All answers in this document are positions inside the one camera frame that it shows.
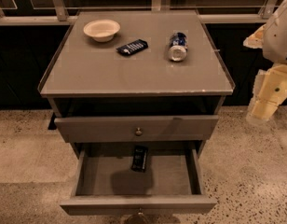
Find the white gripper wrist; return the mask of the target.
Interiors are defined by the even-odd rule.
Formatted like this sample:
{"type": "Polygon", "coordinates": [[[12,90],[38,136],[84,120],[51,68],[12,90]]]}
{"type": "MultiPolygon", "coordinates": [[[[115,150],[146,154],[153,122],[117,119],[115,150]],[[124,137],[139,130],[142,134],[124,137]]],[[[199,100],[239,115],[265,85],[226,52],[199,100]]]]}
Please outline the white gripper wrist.
{"type": "MultiPolygon", "coordinates": [[[[243,46],[250,49],[263,47],[264,28],[262,25],[243,41],[243,46]]],[[[276,63],[267,70],[264,81],[257,95],[252,98],[247,110],[246,120],[251,124],[268,122],[287,98],[287,64],[276,63]]]]}

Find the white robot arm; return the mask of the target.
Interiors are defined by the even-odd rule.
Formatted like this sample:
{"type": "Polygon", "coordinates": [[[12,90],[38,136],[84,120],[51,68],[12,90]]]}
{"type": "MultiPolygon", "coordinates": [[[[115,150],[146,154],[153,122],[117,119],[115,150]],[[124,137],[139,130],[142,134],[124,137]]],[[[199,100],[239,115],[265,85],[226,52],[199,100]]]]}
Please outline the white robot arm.
{"type": "Polygon", "coordinates": [[[253,84],[253,97],[247,120],[260,125],[270,120],[287,98],[287,0],[283,0],[267,22],[248,36],[243,46],[261,49],[273,62],[267,71],[259,70],[253,84]]]}

